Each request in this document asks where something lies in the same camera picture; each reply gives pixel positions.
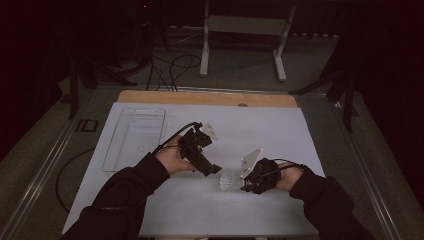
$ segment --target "metal frame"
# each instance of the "metal frame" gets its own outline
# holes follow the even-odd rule
[[[200,64],[200,76],[208,75],[209,65],[209,31],[217,32],[237,32],[250,34],[267,34],[281,36],[280,45],[274,49],[275,67],[277,69],[278,80],[285,82],[286,73],[281,60],[284,45],[286,44],[291,22],[293,20],[296,5],[292,5],[289,15],[285,19],[267,18],[244,18],[231,16],[209,15],[209,0],[205,0],[205,18],[203,28],[203,51]]]

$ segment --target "transparent plastic container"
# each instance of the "transparent plastic container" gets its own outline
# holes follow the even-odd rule
[[[164,120],[164,109],[124,108],[102,170],[116,172],[125,167],[134,167],[159,145]]]

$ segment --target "hand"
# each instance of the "hand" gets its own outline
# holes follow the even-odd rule
[[[156,158],[163,164],[169,175],[181,171],[197,171],[188,161],[181,159],[178,140],[180,135],[173,138],[162,150],[156,154]]]
[[[278,164],[278,167],[281,168],[291,164],[292,163],[285,162]],[[298,167],[284,169],[283,171],[281,171],[281,180],[277,182],[275,188],[290,192],[294,184],[297,182],[297,180],[299,180],[302,174],[303,170]]]

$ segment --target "white metal leg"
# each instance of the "white metal leg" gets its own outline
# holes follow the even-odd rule
[[[281,82],[285,82],[287,80],[286,72],[284,71],[283,61],[281,60],[281,53],[283,52],[284,45],[286,44],[295,11],[296,6],[291,6],[289,16],[287,17],[286,23],[284,24],[284,30],[283,34],[281,35],[280,45],[278,46],[278,49],[274,50],[275,67],[277,69],[278,80],[280,80]]]
[[[208,75],[209,64],[209,0],[205,0],[205,21],[203,28],[203,51],[200,62],[200,76]]]

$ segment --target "black sleeve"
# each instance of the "black sleeve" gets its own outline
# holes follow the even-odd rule
[[[169,178],[152,154],[116,172],[61,239],[137,239],[148,196]]]
[[[353,216],[353,200],[336,179],[317,176],[306,168],[290,196],[303,200],[305,216],[321,239],[375,239]]]

